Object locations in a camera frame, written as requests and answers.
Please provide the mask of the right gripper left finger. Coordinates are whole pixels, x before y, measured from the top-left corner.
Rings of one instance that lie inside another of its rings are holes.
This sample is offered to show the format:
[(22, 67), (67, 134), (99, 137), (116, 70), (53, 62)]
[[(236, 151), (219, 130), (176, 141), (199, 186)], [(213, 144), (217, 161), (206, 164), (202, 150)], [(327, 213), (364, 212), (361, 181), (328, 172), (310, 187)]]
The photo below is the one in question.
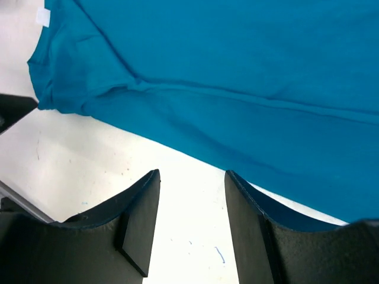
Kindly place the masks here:
[(2, 283), (142, 283), (148, 276), (160, 173), (64, 222), (1, 199)]

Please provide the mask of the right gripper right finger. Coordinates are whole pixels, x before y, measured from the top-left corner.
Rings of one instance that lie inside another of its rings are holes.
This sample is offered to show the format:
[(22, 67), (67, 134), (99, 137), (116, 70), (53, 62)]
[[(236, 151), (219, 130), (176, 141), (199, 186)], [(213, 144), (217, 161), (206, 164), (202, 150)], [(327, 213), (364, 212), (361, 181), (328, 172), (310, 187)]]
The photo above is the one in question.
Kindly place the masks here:
[(297, 212), (229, 170), (227, 212), (240, 283), (377, 283), (378, 221), (335, 225)]

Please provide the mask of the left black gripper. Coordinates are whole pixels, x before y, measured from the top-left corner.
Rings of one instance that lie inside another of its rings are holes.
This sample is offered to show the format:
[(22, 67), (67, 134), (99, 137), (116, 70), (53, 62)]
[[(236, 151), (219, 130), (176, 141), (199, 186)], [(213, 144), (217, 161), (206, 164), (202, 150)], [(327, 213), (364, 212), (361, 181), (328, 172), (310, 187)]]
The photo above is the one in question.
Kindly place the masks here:
[(1, 134), (38, 106), (34, 98), (27, 96), (1, 94), (0, 97)]

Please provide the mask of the blue t shirt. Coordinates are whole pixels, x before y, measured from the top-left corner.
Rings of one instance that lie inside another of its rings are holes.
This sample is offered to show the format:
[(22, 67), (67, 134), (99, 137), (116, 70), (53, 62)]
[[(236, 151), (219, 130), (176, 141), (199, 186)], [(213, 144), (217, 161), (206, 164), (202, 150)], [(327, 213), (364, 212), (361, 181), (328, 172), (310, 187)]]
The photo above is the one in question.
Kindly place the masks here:
[(377, 1), (46, 1), (40, 109), (347, 222), (378, 217)]

